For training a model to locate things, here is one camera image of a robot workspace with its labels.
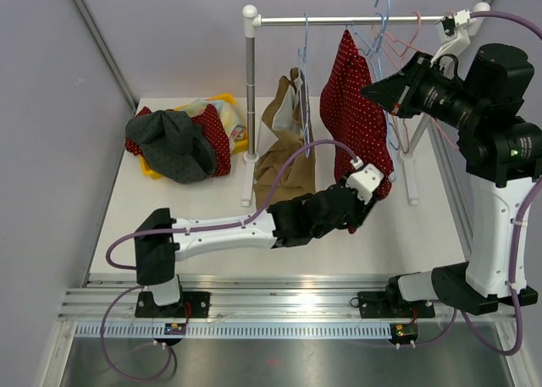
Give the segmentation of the floral pastel skirt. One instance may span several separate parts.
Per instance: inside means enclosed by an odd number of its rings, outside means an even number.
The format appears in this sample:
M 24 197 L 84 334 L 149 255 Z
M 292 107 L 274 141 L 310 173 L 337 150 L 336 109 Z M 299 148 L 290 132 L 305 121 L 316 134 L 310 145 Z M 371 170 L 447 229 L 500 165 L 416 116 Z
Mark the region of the floral pastel skirt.
M 208 99 L 196 99 L 194 102 L 176 108 L 185 111 L 191 118 L 201 114 L 208 105 L 212 105 L 218 113 L 224 131 L 230 141 L 237 142 L 244 138 L 246 125 L 241 117 L 235 99 L 232 96 L 223 95 Z

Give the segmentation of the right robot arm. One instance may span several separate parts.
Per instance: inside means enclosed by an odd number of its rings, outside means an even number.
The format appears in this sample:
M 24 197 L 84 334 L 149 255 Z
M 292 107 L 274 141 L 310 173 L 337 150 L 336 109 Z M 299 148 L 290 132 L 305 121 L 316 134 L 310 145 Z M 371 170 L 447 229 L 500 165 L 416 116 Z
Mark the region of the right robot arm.
M 399 118 L 424 113 L 455 128 L 473 191 L 469 259 L 391 278 L 384 305 L 392 315 L 419 301 L 482 315 L 538 300 L 523 262 L 529 205 L 541 185 L 541 130 L 518 113 L 533 76 L 523 50 L 490 43 L 465 78 L 447 77 L 438 58 L 419 52 L 399 72 L 362 88 L 363 97 Z

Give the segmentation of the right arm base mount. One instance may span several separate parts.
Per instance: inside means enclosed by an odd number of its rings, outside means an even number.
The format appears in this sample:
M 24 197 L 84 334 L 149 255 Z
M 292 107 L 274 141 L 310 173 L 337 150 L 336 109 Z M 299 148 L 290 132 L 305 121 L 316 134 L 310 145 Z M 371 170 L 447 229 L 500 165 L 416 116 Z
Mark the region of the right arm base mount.
M 424 301 L 400 302 L 388 296 L 384 291 L 359 291 L 349 300 L 349 305 L 356 308 L 361 318 L 434 318 L 432 304 Z

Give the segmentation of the grey dotted skirt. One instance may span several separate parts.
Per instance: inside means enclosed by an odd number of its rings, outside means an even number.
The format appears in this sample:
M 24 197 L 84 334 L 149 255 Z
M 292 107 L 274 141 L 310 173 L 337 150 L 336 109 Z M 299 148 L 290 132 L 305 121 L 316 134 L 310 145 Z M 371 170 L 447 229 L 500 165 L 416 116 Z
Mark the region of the grey dotted skirt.
M 142 152 L 149 167 L 179 184 L 214 175 L 217 157 L 202 127 L 184 111 L 159 110 L 134 117 L 125 135 Z

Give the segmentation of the tan skirt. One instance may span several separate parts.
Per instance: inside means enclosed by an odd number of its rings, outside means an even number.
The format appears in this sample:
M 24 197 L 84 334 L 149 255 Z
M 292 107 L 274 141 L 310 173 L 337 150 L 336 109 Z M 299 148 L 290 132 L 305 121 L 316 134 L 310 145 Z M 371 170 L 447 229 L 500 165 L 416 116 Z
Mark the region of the tan skirt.
M 308 193 L 315 193 L 315 151 L 300 154 L 279 174 L 287 159 L 304 146 L 301 127 L 300 70 L 292 68 L 279 78 L 274 98 L 263 111 L 259 132 L 257 162 L 253 186 L 256 206 L 262 207 L 268 196 L 271 205 Z

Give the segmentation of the red polka-dot skirt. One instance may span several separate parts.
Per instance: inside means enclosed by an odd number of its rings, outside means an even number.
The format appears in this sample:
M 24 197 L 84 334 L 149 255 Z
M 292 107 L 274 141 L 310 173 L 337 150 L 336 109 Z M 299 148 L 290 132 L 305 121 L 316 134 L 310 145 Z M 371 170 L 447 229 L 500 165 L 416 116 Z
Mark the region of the red polka-dot skirt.
M 144 107 L 124 132 L 125 150 L 155 179 L 191 184 L 230 173 L 230 140 L 213 102 L 156 111 Z
M 366 59 L 350 33 L 343 32 L 335 61 L 319 101 L 319 116 L 332 138 L 348 146 L 365 163 L 384 174 L 376 195 L 384 200 L 391 191 L 392 161 L 386 148 L 383 111 L 360 90 L 371 85 Z

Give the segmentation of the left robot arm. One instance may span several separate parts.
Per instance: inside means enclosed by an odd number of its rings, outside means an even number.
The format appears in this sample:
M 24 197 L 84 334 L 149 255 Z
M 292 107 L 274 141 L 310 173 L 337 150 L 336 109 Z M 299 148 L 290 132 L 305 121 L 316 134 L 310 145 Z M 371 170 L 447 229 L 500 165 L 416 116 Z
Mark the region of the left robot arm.
M 136 231 L 137 318 L 205 318 L 210 295 L 185 291 L 175 264 L 210 252 L 305 246 L 334 230 L 359 228 L 377 201 L 377 183 L 342 180 L 316 194 L 277 202 L 260 213 L 197 223 L 155 210 Z

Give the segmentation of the pink hanger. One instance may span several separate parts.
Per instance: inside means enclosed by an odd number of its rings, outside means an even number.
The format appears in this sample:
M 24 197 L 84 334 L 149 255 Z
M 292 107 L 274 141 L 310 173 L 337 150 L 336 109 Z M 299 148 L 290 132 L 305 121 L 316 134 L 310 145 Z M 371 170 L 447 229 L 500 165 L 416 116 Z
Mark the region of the pink hanger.
M 462 37 L 461 32 L 457 31 L 455 14 L 453 12 L 446 13 L 435 26 L 440 38 L 440 46 L 434 54 L 434 61 L 447 53 L 458 56 L 457 48 L 462 44 Z M 456 141 L 448 135 L 444 125 L 436 119 L 433 121 L 433 125 L 448 145 L 459 151 Z
M 372 36 L 381 37 L 381 49 L 396 68 L 398 68 L 399 64 L 403 64 L 409 51 L 417 51 L 415 43 L 422 29 L 422 21 L 419 11 L 415 10 L 412 13 L 416 16 L 417 28 L 414 34 L 407 40 L 391 35 L 388 31 L 384 31 L 382 26 L 371 26 Z

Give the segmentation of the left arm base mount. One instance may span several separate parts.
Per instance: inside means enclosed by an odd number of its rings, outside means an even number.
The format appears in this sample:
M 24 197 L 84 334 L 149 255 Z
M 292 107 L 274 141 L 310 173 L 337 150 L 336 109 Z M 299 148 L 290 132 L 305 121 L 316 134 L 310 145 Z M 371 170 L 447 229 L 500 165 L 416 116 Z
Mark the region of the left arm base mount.
M 142 291 L 137 298 L 137 318 L 208 318 L 211 294 L 205 291 L 187 291 L 181 299 L 166 306 L 159 306 L 150 291 Z

